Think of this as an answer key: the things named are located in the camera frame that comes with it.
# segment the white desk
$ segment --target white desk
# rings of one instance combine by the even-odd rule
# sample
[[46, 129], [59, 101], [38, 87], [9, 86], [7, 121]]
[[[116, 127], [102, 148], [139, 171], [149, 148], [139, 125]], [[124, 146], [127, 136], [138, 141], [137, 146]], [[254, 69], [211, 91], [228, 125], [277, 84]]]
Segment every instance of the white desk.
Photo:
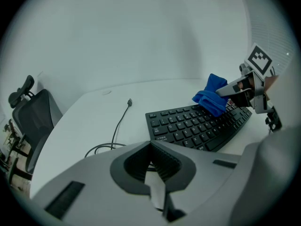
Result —
[[[194, 105], [192, 97], [205, 85], [206, 81], [195, 79], [152, 81], [83, 95], [58, 122], [45, 143], [32, 177], [31, 198], [48, 181], [83, 159], [90, 148], [111, 142], [129, 98], [133, 105], [115, 137], [116, 142], [126, 145], [150, 140], [145, 113]], [[103, 95], [106, 90], [111, 93]], [[247, 144], [258, 142], [268, 134], [266, 115], [252, 112], [246, 125], [219, 152], [242, 154]]]

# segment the chair headrest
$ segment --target chair headrest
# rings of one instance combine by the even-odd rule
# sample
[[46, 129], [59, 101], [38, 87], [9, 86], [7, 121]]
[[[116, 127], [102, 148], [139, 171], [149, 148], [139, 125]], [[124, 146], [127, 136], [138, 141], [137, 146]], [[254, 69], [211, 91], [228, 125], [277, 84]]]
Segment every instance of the chair headrest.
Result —
[[34, 79], [31, 75], [28, 75], [24, 85], [17, 90], [17, 92], [13, 92], [10, 94], [8, 97], [8, 102], [10, 104], [11, 108], [15, 108], [17, 104], [21, 101], [21, 96], [22, 95], [27, 95], [29, 90], [33, 87], [34, 85]]

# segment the blue cloth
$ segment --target blue cloth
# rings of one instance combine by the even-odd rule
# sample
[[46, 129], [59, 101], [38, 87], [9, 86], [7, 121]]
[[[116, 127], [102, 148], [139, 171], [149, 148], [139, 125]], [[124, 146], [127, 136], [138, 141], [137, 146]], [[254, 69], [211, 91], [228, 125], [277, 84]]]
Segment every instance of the blue cloth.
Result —
[[205, 89], [199, 91], [192, 100], [204, 107], [215, 117], [220, 116], [226, 111], [229, 97], [220, 97], [215, 91], [227, 84], [226, 79], [218, 77], [215, 74], [210, 74]]

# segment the keyboard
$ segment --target keyboard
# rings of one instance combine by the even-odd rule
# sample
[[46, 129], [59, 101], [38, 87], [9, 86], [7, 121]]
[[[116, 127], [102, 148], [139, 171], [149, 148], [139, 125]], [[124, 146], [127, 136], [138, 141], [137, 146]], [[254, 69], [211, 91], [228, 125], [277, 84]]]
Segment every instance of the keyboard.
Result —
[[252, 113], [227, 102], [226, 112], [214, 117], [208, 110], [192, 105], [146, 113], [151, 140], [216, 152], [245, 125]]

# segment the cable plug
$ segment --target cable plug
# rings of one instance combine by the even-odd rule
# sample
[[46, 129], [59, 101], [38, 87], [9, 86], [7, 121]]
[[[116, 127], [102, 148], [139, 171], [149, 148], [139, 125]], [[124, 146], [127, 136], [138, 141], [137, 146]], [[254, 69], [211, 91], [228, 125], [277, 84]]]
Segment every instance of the cable plug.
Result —
[[127, 104], [128, 104], [128, 106], [132, 106], [132, 104], [133, 104], [132, 99], [129, 99], [129, 100], [127, 101]]

